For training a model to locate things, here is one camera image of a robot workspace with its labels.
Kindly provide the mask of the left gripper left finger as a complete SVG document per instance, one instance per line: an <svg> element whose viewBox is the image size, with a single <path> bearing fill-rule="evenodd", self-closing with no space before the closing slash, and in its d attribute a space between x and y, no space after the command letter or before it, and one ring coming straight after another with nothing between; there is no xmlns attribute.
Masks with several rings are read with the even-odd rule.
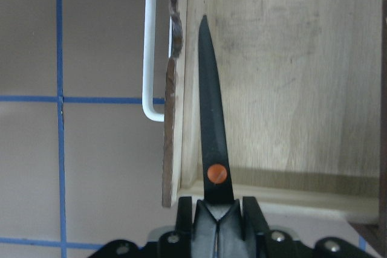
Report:
<svg viewBox="0 0 387 258"><path fill-rule="evenodd" d="M178 199L175 233L182 236L190 236L192 232L192 197L182 196Z"/></svg>

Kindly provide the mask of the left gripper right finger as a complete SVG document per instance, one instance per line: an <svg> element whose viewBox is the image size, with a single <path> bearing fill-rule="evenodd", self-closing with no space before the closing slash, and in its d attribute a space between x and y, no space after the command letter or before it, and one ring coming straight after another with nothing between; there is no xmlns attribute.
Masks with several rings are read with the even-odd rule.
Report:
<svg viewBox="0 0 387 258"><path fill-rule="evenodd" d="M242 209L244 219L256 235L263 235L270 231L270 227L255 197L243 197Z"/></svg>

